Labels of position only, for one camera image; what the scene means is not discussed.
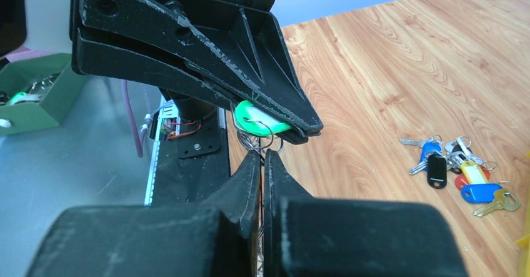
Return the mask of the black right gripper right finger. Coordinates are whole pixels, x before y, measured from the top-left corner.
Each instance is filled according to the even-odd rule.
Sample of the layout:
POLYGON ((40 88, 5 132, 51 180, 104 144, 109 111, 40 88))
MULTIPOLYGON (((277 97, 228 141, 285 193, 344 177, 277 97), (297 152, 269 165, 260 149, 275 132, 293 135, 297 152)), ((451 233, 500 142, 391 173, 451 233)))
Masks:
POLYGON ((264 276, 467 276, 433 206, 315 198, 269 150, 264 162, 264 276))

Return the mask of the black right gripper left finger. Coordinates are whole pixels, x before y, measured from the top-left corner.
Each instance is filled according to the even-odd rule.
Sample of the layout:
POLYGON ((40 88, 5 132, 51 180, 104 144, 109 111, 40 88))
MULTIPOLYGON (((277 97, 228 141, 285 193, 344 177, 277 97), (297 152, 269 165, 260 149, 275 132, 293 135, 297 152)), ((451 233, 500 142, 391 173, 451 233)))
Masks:
POLYGON ((28 276, 254 276, 260 155, 200 203, 63 211, 28 276))

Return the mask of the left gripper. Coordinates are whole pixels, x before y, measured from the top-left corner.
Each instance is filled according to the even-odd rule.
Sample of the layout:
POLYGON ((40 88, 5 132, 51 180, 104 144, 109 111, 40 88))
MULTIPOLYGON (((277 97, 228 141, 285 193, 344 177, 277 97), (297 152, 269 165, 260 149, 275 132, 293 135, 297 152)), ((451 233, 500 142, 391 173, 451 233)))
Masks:
POLYGON ((323 128, 304 93, 275 0, 78 0, 72 68, 150 84, 229 109, 240 101, 304 144, 323 128))

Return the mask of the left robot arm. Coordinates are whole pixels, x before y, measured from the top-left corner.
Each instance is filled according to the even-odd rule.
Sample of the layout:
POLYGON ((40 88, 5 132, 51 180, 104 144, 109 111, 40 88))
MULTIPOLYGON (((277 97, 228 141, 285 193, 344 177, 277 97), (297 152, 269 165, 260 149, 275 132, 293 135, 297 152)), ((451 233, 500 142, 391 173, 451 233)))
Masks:
POLYGON ((323 123, 271 9, 275 0, 71 0, 72 68, 150 84, 188 121, 247 100, 303 144, 323 123))

